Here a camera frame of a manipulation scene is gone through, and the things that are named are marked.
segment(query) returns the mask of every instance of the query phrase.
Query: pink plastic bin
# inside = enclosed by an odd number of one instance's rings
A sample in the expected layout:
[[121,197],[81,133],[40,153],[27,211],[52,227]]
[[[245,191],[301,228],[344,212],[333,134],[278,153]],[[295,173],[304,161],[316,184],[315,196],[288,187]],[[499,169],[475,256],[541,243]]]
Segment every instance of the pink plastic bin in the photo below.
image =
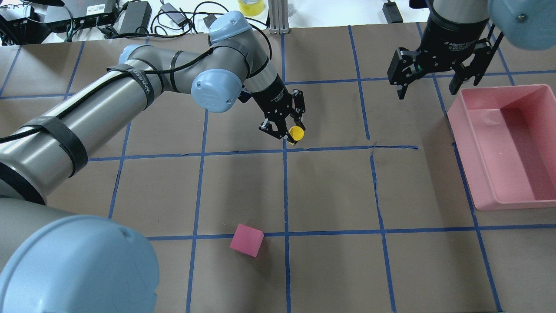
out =
[[475,207],[556,207],[556,98],[547,85],[463,89],[448,118]]

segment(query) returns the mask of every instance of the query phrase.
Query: white surface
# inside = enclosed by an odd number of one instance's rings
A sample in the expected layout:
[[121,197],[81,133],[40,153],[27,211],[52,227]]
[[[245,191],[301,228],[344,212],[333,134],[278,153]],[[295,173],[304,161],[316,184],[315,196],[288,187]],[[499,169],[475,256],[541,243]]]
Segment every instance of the white surface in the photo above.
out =
[[[266,17],[268,14],[268,0],[263,0],[265,2],[264,11],[252,17],[261,22],[266,22]],[[152,8],[152,18],[157,14],[161,7],[160,0],[148,0]],[[195,7],[202,1],[183,1],[183,0],[165,0],[165,3],[172,3],[176,9],[181,7],[182,10],[186,12],[192,12]],[[239,5],[237,0],[215,0],[215,2],[221,3],[228,10],[234,11],[239,10]],[[347,25],[366,25],[366,24],[386,24],[386,18],[382,12],[383,4],[386,0],[348,0],[348,1],[338,1],[338,0],[289,0],[289,5],[293,6],[291,11],[291,16],[289,17],[290,28],[296,27],[330,27],[330,26],[347,26]],[[396,0],[398,9],[404,19],[404,22],[425,22],[429,16],[428,9],[411,9],[409,7],[409,0]],[[3,4],[19,4],[19,0],[4,0]],[[125,0],[120,0],[120,4],[125,3]],[[225,13],[224,9],[215,4],[203,4],[199,12],[210,12],[210,13]],[[120,21],[123,20],[125,13],[120,16]],[[205,24],[203,23],[203,18],[205,15],[200,14],[195,17],[195,25],[197,31],[207,32]],[[167,16],[161,16],[160,21],[170,27],[177,28]],[[260,23],[250,21],[250,23],[263,28],[264,26]],[[116,29],[119,28],[119,24],[114,25]],[[169,35],[180,33],[179,31],[166,30]],[[65,33],[52,33],[50,34],[43,43],[48,42],[62,42],[66,38]],[[73,37],[74,41],[82,40],[100,40],[104,39],[104,35],[96,28],[87,28],[85,30],[78,31]]]

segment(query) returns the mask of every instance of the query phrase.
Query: pink block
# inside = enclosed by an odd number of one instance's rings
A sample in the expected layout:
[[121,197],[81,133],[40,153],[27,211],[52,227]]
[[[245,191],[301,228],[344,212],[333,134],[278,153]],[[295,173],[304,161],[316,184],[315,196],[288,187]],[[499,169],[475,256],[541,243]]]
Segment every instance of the pink block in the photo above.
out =
[[556,206],[556,97],[549,86],[463,89],[448,118],[477,209]]
[[264,236],[265,234],[258,229],[239,224],[230,248],[248,256],[256,257]]

